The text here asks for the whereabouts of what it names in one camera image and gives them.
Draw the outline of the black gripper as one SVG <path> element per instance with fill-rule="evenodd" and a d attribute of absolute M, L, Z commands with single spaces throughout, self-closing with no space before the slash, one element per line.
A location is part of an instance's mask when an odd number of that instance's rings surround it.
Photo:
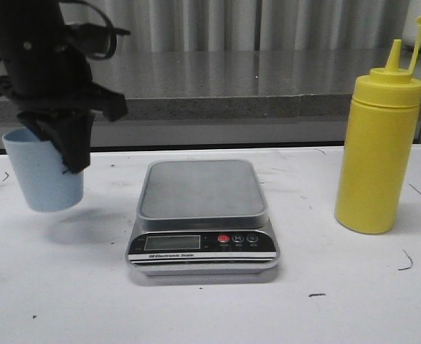
<path fill-rule="evenodd" d="M 90 165 L 94 116 L 100 111 L 113 122 L 127 114 L 123 94 L 93 82 L 88 59 L 113 56 L 117 38 L 128 31 L 97 24 L 70 24 L 49 31 L 0 29 L 0 56 L 7 74 L 0 77 L 4 95 L 27 110 L 18 121 L 40 140 L 49 140 L 71 173 Z"/>

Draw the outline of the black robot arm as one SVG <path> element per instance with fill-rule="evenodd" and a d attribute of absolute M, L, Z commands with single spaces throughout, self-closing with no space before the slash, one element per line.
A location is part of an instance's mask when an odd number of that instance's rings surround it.
<path fill-rule="evenodd" d="M 16 104 L 18 121 L 50 141 L 72 173 L 90 164 L 93 112 L 110 122 L 128 112 L 123 94 L 94 83 L 88 60 L 111 58 L 130 32 L 93 10 L 103 24 L 66 24 L 59 1 L 0 1 L 0 97 Z"/>

